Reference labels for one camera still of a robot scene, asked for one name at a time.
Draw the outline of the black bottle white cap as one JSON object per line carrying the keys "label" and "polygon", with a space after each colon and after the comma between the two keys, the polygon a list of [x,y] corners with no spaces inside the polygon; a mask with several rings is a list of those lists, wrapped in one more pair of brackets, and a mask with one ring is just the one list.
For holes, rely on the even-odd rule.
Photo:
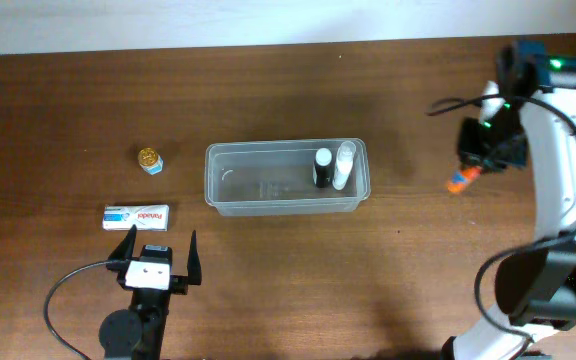
{"label": "black bottle white cap", "polygon": [[320,148],[315,153],[313,162],[313,181],[317,188],[325,188],[331,182],[332,152]]}

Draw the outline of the white lotion bottle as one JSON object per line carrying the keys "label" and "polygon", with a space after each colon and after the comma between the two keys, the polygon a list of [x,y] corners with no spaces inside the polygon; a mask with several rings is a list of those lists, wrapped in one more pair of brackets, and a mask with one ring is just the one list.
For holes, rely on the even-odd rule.
{"label": "white lotion bottle", "polygon": [[341,191],[346,186],[354,166],[356,145],[353,141],[344,141],[337,150],[332,186]]}

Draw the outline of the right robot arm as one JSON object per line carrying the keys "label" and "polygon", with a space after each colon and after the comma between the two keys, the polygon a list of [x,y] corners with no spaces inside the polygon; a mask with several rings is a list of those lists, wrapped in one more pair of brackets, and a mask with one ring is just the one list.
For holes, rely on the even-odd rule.
{"label": "right robot arm", "polygon": [[444,359],[526,359],[537,342],[576,326],[576,58],[518,41],[499,52],[496,74],[474,99],[479,115],[462,122],[448,189],[530,166],[534,239],[485,261],[496,272],[495,301],[446,341]]}

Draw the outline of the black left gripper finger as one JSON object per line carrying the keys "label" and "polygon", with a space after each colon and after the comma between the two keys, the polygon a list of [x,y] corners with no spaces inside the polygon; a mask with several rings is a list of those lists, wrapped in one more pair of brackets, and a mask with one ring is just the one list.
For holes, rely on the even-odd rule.
{"label": "black left gripper finger", "polygon": [[192,232],[187,259],[187,283],[192,286],[202,284],[202,267],[198,253],[197,233]]}
{"label": "black left gripper finger", "polygon": [[109,260],[125,261],[132,258],[136,242],[137,226],[132,225],[124,239],[108,256]]}

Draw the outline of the gold lid balm jar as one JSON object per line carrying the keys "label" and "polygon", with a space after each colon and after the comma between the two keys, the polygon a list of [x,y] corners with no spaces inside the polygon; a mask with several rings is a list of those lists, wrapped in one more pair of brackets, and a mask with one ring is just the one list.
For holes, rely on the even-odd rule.
{"label": "gold lid balm jar", "polygon": [[155,175],[163,170],[163,159],[153,148],[143,148],[139,151],[138,163],[149,175]]}

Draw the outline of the white Panadol box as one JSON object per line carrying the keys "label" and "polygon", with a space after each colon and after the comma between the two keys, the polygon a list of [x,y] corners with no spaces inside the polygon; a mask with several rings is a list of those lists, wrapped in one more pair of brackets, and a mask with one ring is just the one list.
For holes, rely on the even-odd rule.
{"label": "white Panadol box", "polygon": [[170,208],[165,204],[139,206],[107,206],[102,228],[107,231],[129,230],[135,226],[144,231],[166,231]]}

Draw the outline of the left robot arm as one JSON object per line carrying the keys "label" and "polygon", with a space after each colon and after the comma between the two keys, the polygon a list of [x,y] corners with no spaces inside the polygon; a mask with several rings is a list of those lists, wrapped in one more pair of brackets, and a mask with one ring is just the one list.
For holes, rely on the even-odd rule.
{"label": "left robot arm", "polygon": [[108,256],[106,268],[117,274],[117,283],[132,297],[127,308],[112,312],[100,325],[99,343],[106,359],[158,360],[170,298],[202,284],[196,234],[191,235],[185,275],[172,273],[170,247],[145,245],[135,257],[136,235],[133,226]]}

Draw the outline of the orange tube white cap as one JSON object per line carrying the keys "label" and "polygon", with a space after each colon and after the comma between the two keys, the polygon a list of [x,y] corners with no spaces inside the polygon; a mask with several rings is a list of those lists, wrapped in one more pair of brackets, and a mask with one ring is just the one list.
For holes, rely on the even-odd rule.
{"label": "orange tube white cap", "polygon": [[472,184],[481,173],[482,168],[478,166],[461,168],[448,180],[446,188],[452,194],[459,194]]}

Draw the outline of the clear plastic container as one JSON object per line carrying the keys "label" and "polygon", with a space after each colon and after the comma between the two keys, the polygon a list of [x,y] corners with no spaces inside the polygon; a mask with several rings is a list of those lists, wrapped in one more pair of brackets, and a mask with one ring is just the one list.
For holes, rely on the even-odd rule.
{"label": "clear plastic container", "polygon": [[226,217],[352,212],[371,194],[365,143],[341,190],[318,188],[314,160],[321,148],[337,153],[345,138],[215,143],[206,150],[204,195]]}

